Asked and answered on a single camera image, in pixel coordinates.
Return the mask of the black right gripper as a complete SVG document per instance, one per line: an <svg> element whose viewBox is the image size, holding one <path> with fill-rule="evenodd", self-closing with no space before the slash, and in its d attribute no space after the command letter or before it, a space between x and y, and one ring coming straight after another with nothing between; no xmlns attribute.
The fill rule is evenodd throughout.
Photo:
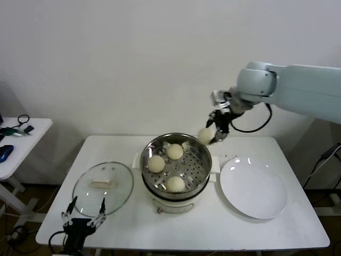
<svg viewBox="0 0 341 256"><path fill-rule="evenodd" d="M205 127L210 127L214 123L217 131L210 140L210 145L224 141L228 136L227 133L230 132L229 125L231 123L230 109L215 109L214 113L210 113Z"/></svg>

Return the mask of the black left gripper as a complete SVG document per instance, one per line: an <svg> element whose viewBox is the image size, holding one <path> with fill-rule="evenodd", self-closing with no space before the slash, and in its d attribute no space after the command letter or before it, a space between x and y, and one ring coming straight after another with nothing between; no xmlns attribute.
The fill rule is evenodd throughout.
<svg viewBox="0 0 341 256"><path fill-rule="evenodd" d="M61 213L64 232L67 240L63 248L63 254L82 255L83 246L88 236L94 234L94 227L100 227L106 220L105 198L103 198L98 215L93 219L71 218L77 202L77 196L68 205L67 210Z"/></svg>

